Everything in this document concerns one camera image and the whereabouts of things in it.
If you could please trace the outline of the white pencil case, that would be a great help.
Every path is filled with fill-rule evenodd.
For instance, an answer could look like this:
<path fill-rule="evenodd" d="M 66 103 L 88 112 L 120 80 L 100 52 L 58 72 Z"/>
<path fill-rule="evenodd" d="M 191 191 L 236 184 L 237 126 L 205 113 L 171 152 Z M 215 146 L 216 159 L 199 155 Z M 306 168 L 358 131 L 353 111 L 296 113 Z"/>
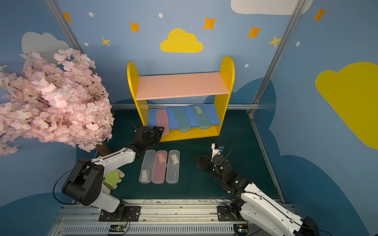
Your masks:
<path fill-rule="evenodd" d="M 150 183 L 152 181 L 152 171 L 154 167 L 155 156 L 155 150 L 147 150 L 145 152 L 139 175 L 140 183 Z"/>
<path fill-rule="evenodd" d="M 179 181 L 180 151 L 170 150 L 167 158 L 166 182 L 176 184 Z"/>

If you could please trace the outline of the pink pencil case top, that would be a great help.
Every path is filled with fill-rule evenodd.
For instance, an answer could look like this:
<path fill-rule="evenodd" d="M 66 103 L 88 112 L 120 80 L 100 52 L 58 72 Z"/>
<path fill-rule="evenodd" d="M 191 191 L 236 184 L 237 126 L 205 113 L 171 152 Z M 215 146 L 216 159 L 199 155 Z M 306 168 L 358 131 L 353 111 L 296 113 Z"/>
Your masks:
<path fill-rule="evenodd" d="M 163 184 L 165 181 L 167 156 L 168 152 L 166 150 L 159 150 L 156 152 L 152 171 L 152 182 L 154 184 Z"/>

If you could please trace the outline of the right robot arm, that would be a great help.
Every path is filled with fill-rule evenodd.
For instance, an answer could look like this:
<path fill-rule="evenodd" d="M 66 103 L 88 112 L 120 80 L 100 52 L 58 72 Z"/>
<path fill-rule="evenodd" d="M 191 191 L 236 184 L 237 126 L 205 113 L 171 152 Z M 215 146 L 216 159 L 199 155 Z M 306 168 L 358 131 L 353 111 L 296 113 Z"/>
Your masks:
<path fill-rule="evenodd" d="M 222 188 L 235 196 L 228 207 L 235 219 L 255 224 L 272 236 L 320 235 L 315 220 L 308 216 L 302 218 L 271 199 L 253 182 L 235 172 L 223 155 L 197 155 L 196 164 L 203 171 L 212 173 Z"/>

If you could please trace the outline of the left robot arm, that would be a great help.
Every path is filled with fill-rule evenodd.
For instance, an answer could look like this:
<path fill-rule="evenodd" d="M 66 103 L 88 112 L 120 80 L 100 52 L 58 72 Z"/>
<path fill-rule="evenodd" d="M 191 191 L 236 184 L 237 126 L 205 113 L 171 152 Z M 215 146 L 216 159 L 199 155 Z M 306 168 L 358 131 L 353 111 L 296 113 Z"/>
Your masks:
<path fill-rule="evenodd" d="M 135 138 L 127 147 L 104 157 L 76 162 L 62 193 L 84 206 L 97 207 L 109 213 L 123 214 L 125 203 L 101 189 L 104 177 L 116 169 L 133 163 L 145 152 L 156 147 L 163 135 L 164 127 L 139 127 Z"/>

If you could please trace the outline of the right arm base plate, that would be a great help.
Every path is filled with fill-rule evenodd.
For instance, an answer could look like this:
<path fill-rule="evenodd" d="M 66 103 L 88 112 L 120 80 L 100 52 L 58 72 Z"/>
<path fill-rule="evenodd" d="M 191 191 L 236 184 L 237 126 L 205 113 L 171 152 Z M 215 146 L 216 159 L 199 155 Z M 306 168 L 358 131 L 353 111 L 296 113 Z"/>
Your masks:
<path fill-rule="evenodd" d="M 217 216 L 220 222 L 237 222 L 244 221 L 242 216 L 236 209 L 226 204 L 220 204 L 217 206 Z"/>

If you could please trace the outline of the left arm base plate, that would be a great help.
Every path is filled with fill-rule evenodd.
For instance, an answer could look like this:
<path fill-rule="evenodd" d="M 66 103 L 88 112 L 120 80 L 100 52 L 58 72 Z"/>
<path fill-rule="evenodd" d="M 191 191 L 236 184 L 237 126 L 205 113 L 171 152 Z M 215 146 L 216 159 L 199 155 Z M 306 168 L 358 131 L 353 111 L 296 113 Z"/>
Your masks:
<path fill-rule="evenodd" d="M 102 210 L 99 222 L 137 222 L 140 217 L 141 206 L 119 206 L 115 212 Z"/>

